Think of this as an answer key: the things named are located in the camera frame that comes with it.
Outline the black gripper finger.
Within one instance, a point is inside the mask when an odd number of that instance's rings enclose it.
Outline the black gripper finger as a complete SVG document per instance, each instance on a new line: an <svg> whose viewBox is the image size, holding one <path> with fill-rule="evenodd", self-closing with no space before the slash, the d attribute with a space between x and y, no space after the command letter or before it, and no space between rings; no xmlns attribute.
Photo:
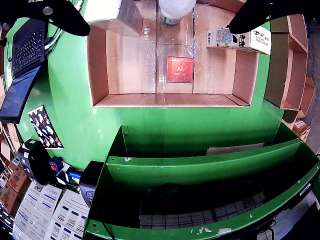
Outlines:
<svg viewBox="0 0 320 240"><path fill-rule="evenodd" d="M232 34L247 33L268 21L301 14L308 24L320 22L319 0L247 0L228 25Z"/></svg>
<svg viewBox="0 0 320 240"><path fill-rule="evenodd" d="M90 26L76 7L68 0L2 0L0 28L9 30L20 18L51 23L75 36L88 36Z"/></svg>

